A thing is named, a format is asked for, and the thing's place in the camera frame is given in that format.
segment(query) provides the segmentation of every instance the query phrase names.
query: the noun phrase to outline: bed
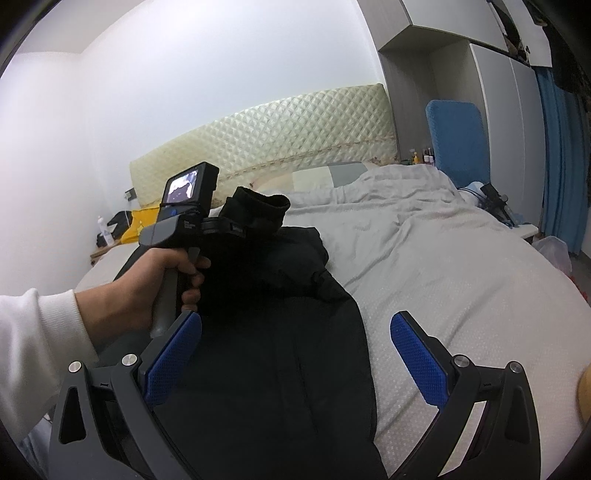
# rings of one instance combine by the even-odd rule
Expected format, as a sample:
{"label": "bed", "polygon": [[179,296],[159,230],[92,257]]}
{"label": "bed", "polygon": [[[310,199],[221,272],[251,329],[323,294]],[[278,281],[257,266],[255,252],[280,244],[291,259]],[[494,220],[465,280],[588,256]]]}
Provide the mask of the bed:
{"label": "bed", "polygon": [[[452,355],[463,353],[492,367],[511,360],[523,364],[540,426],[545,479],[582,430],[576,389],[591,362],[591,309],[563,273],[464,201],[445,174],[425,165],[377,164],[348,184],[291,189],[284,224],[318,229],[330,254],[329,271],[359,305],[376,387],[375,443],[388,474],[436,413],[389,338],[392,315],[408,310]],[[239,177],[230,172],[225,178]],[[252,185],[253,178],[245,183]],[[111,281],[134,247],[107,253],[78,289]],[[460,463],[482,407],[475,407],[446,469]]]}

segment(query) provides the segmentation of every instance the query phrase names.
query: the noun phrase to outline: small display screen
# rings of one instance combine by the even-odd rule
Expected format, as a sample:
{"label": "small display screen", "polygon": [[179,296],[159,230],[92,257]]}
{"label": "small display screen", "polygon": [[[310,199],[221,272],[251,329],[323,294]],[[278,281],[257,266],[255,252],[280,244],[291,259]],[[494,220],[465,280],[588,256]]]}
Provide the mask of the small display screen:
{"label": "small display screen", "polygon": [[168,187],[167,203],[180,203],[193,197],[197,170],[190,171],[183,176],[174,179]]}

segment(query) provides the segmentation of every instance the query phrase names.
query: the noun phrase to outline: quilted headboard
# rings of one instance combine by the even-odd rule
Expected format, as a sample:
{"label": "quilted headboard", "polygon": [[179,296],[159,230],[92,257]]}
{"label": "quilted headboard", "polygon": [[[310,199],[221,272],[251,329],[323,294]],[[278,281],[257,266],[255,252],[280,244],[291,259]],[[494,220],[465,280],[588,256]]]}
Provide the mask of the quilted headboard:
{"label": "quilted headboard", "polygon": [[202,161],[220,168],[214,204],[258,176],[350,161],[396,163],[390,102],[380,84],[277,100],[191,130],[129,164],[140,205]]}

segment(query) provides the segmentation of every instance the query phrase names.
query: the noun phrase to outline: yellow pillow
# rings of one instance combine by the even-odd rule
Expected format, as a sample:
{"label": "yellow pillow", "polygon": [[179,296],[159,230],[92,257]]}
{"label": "yellow pillow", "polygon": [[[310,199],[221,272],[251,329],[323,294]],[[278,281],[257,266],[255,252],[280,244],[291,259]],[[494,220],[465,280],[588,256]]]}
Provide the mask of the yellow pillow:
{"label": "yellow pillow", "polygon": [[134,210],[131,212],[134,221],[131,222],[131,225],[121,237],[121,243],[132,244],[137,242],[144,227],[156,223],[156,217],[158,216],[159,211],[160,207],[154,207],[144,208],[142,210]]}

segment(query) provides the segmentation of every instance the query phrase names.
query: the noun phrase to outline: small bottle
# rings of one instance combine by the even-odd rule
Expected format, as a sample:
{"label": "small bottle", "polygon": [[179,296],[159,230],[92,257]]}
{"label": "small bottle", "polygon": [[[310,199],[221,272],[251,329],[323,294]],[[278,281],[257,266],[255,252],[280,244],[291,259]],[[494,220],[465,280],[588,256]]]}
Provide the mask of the small bottle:
{"label": "small bottle", "polygon": [[99,224],[100,233],[103,236],[103,238],[105,239],[105,242],[107,242],[107,246],[112,247],[115,244],[115,240],[113,240],[113,235],[111,235],[111,232],[109,232],[109,229],[107,228],[107,224],[105,223],[105,220],[100,215],[99,215],[98,224]]}
{"label": "small bottle", "polygon": [[415,165],[421,163],[421,159],[418,157],[418,153],[415,149],[412,149],[410,153],[413,155],[413,163]]}

